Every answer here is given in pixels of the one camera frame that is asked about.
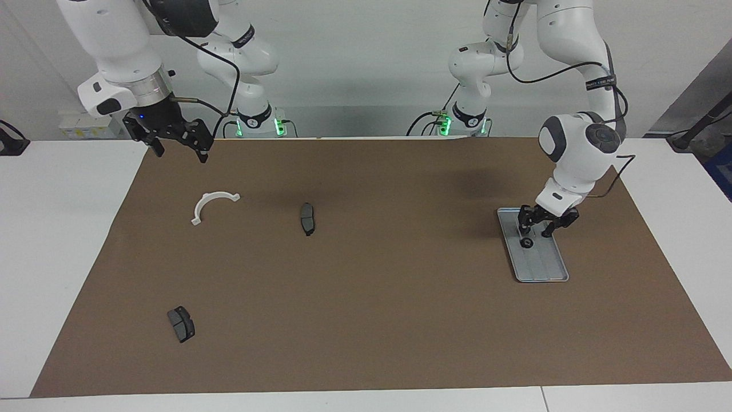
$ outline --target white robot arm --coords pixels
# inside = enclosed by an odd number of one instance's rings
[[[93,116],[130,110],[124,118],[134,140],[148,144],[158,156],[159,139],[174,139],[208,158],[213,137],[202,120],[187,122],[173,101],[163,61],[150,46],[150,36],[133,0],[56,0],[61,13],[99,72],[78,87],[79,98]],[[213,30],[218,5],[197,4],[201,29]]]
[[[286,129],[277,118],[276,109],[267,100],[261,83],[255,78],[274,73],[280,59],[273,47],[256,35],[242,0],[219,0],[219,4],[220,21],[214,30],[218,38],[204,48],[239,68],[238,85],[236,70],[232,66],[203,51],[198,52],[198,63],[206,73],[229,87],[236,85],[236,115],[243,137],[283,136]]]
[[[172,93],[170,78],[162,59],[150,46],[149,30],[135,0],[56,2],[99,69],[78,88],[86,110],[97,117],[129,110],[123,122],[134,140],[143,141],[162,156],[160,139],[174,139],[194,149],[201,162],[205,162],[214,137],[203,120],[188,122],[183,118],[179,101],[185,100]],[[270,137],[286,133],[273,115],[264,89],[253,78],[273,73],[279,60],[272,47],[255,36],[241,0],[141,2],[167,35],[206,37],[215,33],[220,37],[221,41],[204,46],[220,59],[199,49],[201,66],[208,74],[236,87],[236,113],[249,135]],[[228,60],[236,69],[221,59]]]
[[[577,219],[575,206],[609,170],[625,137],[625,113],[610,49],[594,22],[592,0],[493,0],[483,21],[488,41],[459,48],[452,54],[451,71],[460,81],[462,92],[457,95],[452,114],[458,120],[482,118],[490,97],[485,77],[503,73],[515,77],[513,70],[524,58],[518,29],[528,9],[522,6],[527,4],[537,6],[541,49],[570,69],[578,69],[585,78],[589,97],[589,111],[553,116],[539,132],[539,144],[556,168],[537,197],[537,205],[523,208],[519,223],[522,232],[528,232],[534,224],[549,220],[550,229],[545,235],[551,236],[556,227],[567,227]],[[516,79],[522,83],[543,80]],[[455,124],[456,133],[471,132],[478,126],[475,121]]]
[[[481,43],[461,46],[449,58],[450,73],[460,82],[451,108],[449,134],[474,136],[482,127],[491,95],[489,76],[508,73],[506,43],[516,7],[503,1],[491,1],[483,18],[483,32],[488,39]],[[520,26],[526,8],[519,10],[516,24]],[[518,38],[512,45],[511,64],[523,62],[523,46]]]

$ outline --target cable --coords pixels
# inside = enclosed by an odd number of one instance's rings
[[[417,123],[418,123],[418,122],[419,122],[420,120],[424,119],[424,118],[425,118],[425,117],[427,117],[427,116],[434,116],[434,114],[433,114],[433,112],[432,112],[432,111],[428,111],[428,112],[426,112],[426,113],[422,113],[422,114],[420,114],[420,115],[419,115],[419,117],[417,117],[417,118],[416,118],[416,119],[415,119],[415,120],[414,120],[414,121],[412,122],[411,126],[409,126],[409,130],[407,130],[407,134],[406,134],[406,136],[409,136],[409,135],[411,134],[412,130],[414,129],[414,126],[416,126],[416,125],[417,125]]]
[[[297,125],[295,124],[295,122],[293,122],[292,120],[285,119],[282,121],[282,123],[290,123],[292,125],[292,128],[295,129],[295,137],[297,137],[297,138],[300,137],[300,135],[297,134]]]
[[[224,135],[224,139],[226,139],[226,126],[229,126],[229,125],[236,125],[237,127],[239,127],[239,123],[237,123],[236,121],[233,121],[233,120],[232,120],[231,122],[227,122],[227,123],[226,123],[226,124],[224,125],[224,128],[223,128],[223,135]]]
[[[628,103],[628,99],[625,97],[625,94],[617,86],[613,86],[613,91],[615,91],[615,93],[617,93],[618,96],[620,96],[620,98],[623,100],[625,110],[623,110],[623,112],[620,113],[620,115],[617,116],[615,119],[605,120],[601,122],[603,125],[607,125],[608,123],[616,123],[623,120],[628,115],[628,111],[630,110],[630,104]]]
[[[224,115],[224,112],[221,111],[221,110],[219,110],[216,106],[212,105],[211,103],[207,103],[207,102],[205,102],[205,101],[203,101],[201,99],[197,99],[197,98],[172,98],[171,100],[174,101],[174,102],[179,102],[179,103],[200,104],[200,105],[203,105],[203,106],[205,106],[207,108],[210,108],[211,110],[215,111],[216,113],[219,114],[219,116],[225,116]]]
[[[560,70],[560,71],[558,71],[556,73],[552,73],[552,74],[550,74],[548,76],[544,76],[542,78],[537,78],[537,79],[534,79],[534,80],[523,80],[523,79],[518,78],[513,73],[513,69],[511,68],[511,59],[510,59],[510,57],[511,57],[511,49],[513,48],[513,44],[510,44],[510,43],[513,43],[513,31],[514,31],[514,27],[516,25],[516,19],[518,18],[518,13],[521,11],[521,5],[522,4],[523,4],[523,0],[520,3],[518,3],[517,6],[516,6],[516,13],[514,13],[514,15],[513,15],[513,19],[511,20],[511,27],[509,28],[509,31],[508,31],[508,41],[506,41],[506,65],[508,67],[509,73],[511,73],[511,76],[516,81],[518,81],[519,83],[523,83],[523,84],[539,83],[540,81],[548,80],[548,79],[550,79],[552,77],[559,76],[562,73],[566,73],[566,72],[568,72],[570,70],[574,70],[574,69],[577,69],[579,67],[583,67],[583,66],[600,66],[600,67],[602,67],[602,63],[599,63],[599,62],[584,62],[584,63],[579,63],[577,65],[573,65],[573,66],[566,67],[566,68],[564,68],[564,69],[562,69],[562,70]]]
[[[615,184],[618,182],[618,180],[620,180],[620,176],[623,174],[623,172],[625,172],[625,169],[627,169],[627,167],[630,166],[631,163],[633,163],[633,161],[635,160],[635,158],[637,156],[636,155],[627,155],[627,156],[616,156],[616,157],[618,159],[629,159],[629,160],[620,169],[620,172],[618,172],[618,175],[615,176],[615,179],[613,179],[613,182],[610,184],[610,187],[607,189],[607,191],[605,193],[603,193],[603,194],[589,194],[589,195],[587,195],[588,198],[590,198],[590,199],[601,199],[601,198],[607,196],[608,194],[610,194],[610,192],[615,187]]]
[[[723,121],[724,119],[728,118],[730,115],[732,115],[732,111],[730,111],[729,113],[727,113],[724,116],[720,117],[719,119],[716,119],[715,121],[709,123],[707,125],[707,127],[709,127],[709,126],[711,126],[711,125],[713,125],[715,123],[719,123],[719,122]],[[686,130],[680,130],[678,132],[673,132],[672,134],[669,134],[669,135],[664,136],[664,139],[668,139],[669,137],[674,137],[676,135],[679,135],[679,134],[682,134],[682,133],[686,133],[688,131],[691,131],[691,129],[686,129]]]
[[[422,134],[420,134],[420,136],[424,136],[425,132],[427,131],[427,128],[429,128],[430,126],[432,126],[432,130],[435,130],[435,126],[437,126],[439,124],[440,124],[440,122],[432,122],[432,123],[426,124],[425,128],[422,129]]]
[[[460,87],[460,82],[457,83],[457,86],[455,86],[455,88],[452,90],[452,93],[450,94],[450,97],[447,98],[447,101],[442,106],[442,111],[445,111],[445,109],[447,108],[447,105],[450,104],[450,101],[455,96],[455,93],[458,92],[458,88],[459,87]],[[433,125],[432,126],[432,129],[430,129],[430,136],[432,136],[432,133],[435,133],[435,125]]]
[[[15,132],[15,134],[17,134],[18,136],[20,136],[20,137],[21,137],[21,138],[22,138],[23,140],[28,140],[28,139],[26,139],[26,137],[25,137],[25,136],[24,136],[24,135],[23,135],[23,134],[22,134],[22,133],[20,132],[20,130],[18,130],[18,129],[17,129],[17,128],[16,128],[15,126],[11,125],[10,123],[8,123],[8,122],[6,122],[5,120],[2,120],[2,119],[0,119],[0,123],[2,123],[3,125],[7,126],[7,128],[9,128],[9,129],[10,129],[10,130],[12,130],[13,132]]]
[[[235,64],[234,64],[233,62],[230,62],[229,60],[227,60],[227,59],[224,59],[223,57],[221,57],[221,56],[218,56],[217,54],[214,54],[214,53],[212,53],[211,51],[208,51],[208,50],[206,50],[206,49],[205,49],[205,48],[203,48],[203,47],[202,47],[201,45],[199,45],[199,44],[196,44],[195,42],[193,42],[193,41],[192,41],[191,39],[189,39],[188,37],[185,37],[185,36],[181,36],[180,34],[177,34],[177,33],[175,32],[175,30],[173,30],[173,28],[171,27],[171,25],[170,25],[170,24],[167,24],[167,23],[166,23],[166,22],[165,22],[165,21],[164,21],[163,19],[161,19],[161,18],[160,18],[160,17],[159,17],[159,16],[158,16],[158,15],[157,15],[157,14],[155,13],[155,11],[154,11],[154,10],[152,9],[152,6],[150,5],[150,2],[149,2],[149,0],[142,0],[142,1],[143,1],[143,4],[145,5],[145,8],[146,8],[146,9],[147,9],[148,11],[150,11],[150,13],[151,13],[151,14],[152,14],[152,15],[153,15],[153,16],[155,17],[155,19],[156,19],[156,20],[158,21],[158,23],[161,23],[161,24],[165,25],[165,26],[166,26],[166,27],[168,28],[168,30],[169,30],[169,31],[170,31],[171,33],[173,33],[173,34],[175,34],[175,35],[176,35],[176,37],[178,37],[179,39],[181,39],[181,40],[183,40],[184,42],[188,43],[188,44],[189,44],[189,45],[191,45],[192,47],[194,47],[194,48],[198,49],[199,51],[202,51],[202,52],[204,52],[205,54],[208,54],[209,56],[211,56],[211,57],[214,57],[215,59],[217,59],[217,60],[220,60],[220,61],[222,61],[222,62],[226,63],[227,65],[230,65],[230,66],[232,66],[232,67],[233,67],[233,68],[234,68],[234,69],[236,70],[236,81],[234,82],[234,89],[233,89],[233,90],[231,91],[231,99],[229,100],[228,108],[226,109],[226,112],[225,112],[225,113],[221,114],[221,117],[219,118],[218,122],[216,122],[216,126],[214,127],[214,132],[213,132],[213,134],[212,134],[212,135],[213,135],[213,137],[215,138],[215,137],[216,137],[216,134],[217,134],[217,132],[218,132],[218,130],[219,130],[219,127],[221,126],[221,122],[222,122],[222,121],[223,121],[223,120],[224,120],[224,119],[225,119],[226,117],[228,117],[228,116],[229,116],[229,114],[231,113],[231,109],[232,109],[232,108],[234,107],[234,101],[235,101],[235,99],[236,99],[236,91],[237,91],[237,89],[239,88],[239,81],[240,81],[240,80],[241,80],[241,78],[242,78],[242,72],[241,72],[241,70],[240,70],[240,69],[239,69],[239,67],[238,67],[238,66],[236,66],[236,65],[235,65]]]

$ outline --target curved white part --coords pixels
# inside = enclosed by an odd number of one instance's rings
[[[193,212],[193,215],[195,216],[190,223],[193,224],[193,226],[198,226],[201,224],[201,211],[203,210],[203,206],[206,206],[206,204],[214,199],[229,199],[232,202],[236,202],[242,197],[239,194],[230,194],[225,191],[218,191],[215,193],[205,193],[203,194],[203,197],[201,197],[201,200],[198,201],[198,204],[195,206],[195,210]]]

